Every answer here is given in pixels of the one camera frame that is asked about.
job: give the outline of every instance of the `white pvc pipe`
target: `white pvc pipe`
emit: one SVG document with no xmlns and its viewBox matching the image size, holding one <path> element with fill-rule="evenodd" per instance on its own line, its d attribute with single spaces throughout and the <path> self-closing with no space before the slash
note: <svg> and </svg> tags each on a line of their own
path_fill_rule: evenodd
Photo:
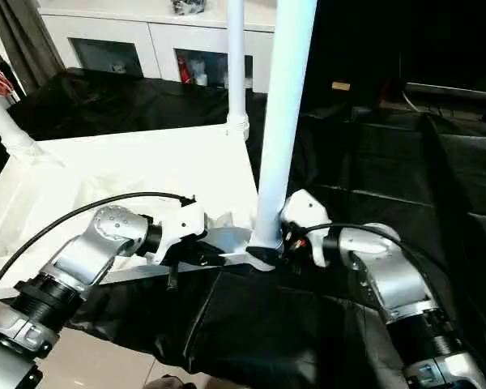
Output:
<svg viewBox="0 0 486 389">
<path fill-rule="evenodd" d="M 34 141 L 21 130 L 6 109 L 0 104 L 0 137 L 8 150 L 31 147 Z"/>
<path fill-rule="evenodd" d="M 227 0 L 228 117 L 227 123 L 249 137 L 245 111 L 245 7 L 244 0 Z"/>
<path fill-rule="evenodd" d="M 266 106 L 258 214 L 251 246 L 280 250 L 286 199 L 317 0 L 279 0 Z"/>
</svg>

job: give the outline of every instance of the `shelf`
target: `shelf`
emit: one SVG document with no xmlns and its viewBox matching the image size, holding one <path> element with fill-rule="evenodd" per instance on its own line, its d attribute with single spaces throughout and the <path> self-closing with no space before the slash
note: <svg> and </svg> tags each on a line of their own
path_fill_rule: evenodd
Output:
<svg viewBox="0 0 486 389">
<path fill-rule="evenodd" d="M 227 27 L 227 0 L 207 0 L 204 12 L 188 16 L 175 15 L 170 0 L 38 0 L 38 3 L 41 15 Z M 245 0 L 245 30 L 273 32 L 276 4 L 277 0 Z"/>
</svg>

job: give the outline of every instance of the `floor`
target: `floor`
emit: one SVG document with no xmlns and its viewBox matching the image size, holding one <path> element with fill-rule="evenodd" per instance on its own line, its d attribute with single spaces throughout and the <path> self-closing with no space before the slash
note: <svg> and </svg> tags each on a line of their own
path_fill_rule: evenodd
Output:
<svg viewBox="0 0 486 389">
<path fill-rule="evenodd" d="M 159 363 L 151 355 L 64 329 L 50 355 L 38 361 L 44 379 L 41 389 L 142 389 L 165 374 L 177 376 L 198 389 L 243 389 L 206 374 Z"/>
</svg>

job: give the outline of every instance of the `cabinet glass door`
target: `cabinet glass door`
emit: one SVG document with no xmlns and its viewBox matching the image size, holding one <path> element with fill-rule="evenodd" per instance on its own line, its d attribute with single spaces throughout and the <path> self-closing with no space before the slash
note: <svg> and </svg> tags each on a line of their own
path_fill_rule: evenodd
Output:
<svg viewBox="0 0 486 389">
<path fill-rule="evenodd" d="M 180 81 L 215 88 L 228 88 L 226 53 L 175 49 Z M 252 56 L 245 56 L 245 87 L 253 87 Z"/>
<path fill-rule="evenodd" d="M 69 40 L 83 69 L 143 76 L 137 49 L 133 43 L 81 38 Z"/>
</svg>

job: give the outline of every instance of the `white frame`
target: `white frame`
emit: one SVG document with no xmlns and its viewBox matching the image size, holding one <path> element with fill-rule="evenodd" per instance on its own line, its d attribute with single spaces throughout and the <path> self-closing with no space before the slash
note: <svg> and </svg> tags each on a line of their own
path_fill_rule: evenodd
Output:
<svg viewBox="0 0 486 389">
<path fill-rule="evenodd" d="M 227 53 L 227 30 L 172 24 L 149 24 L 162 79 L 180 82 L 175 49 Z M 268 92 L 274 34 L 245 31 L 245 55 L 252 56 L 254 92 Z"/>
<path fill-rule="evenodd" d="M 83 67 L 69 38 L 118 41 L 134 44 L 144 77 L 160 78 L 147 23 L 74 16 L 43 15 L 42 18 L 65 67 Z"/>
</svg>

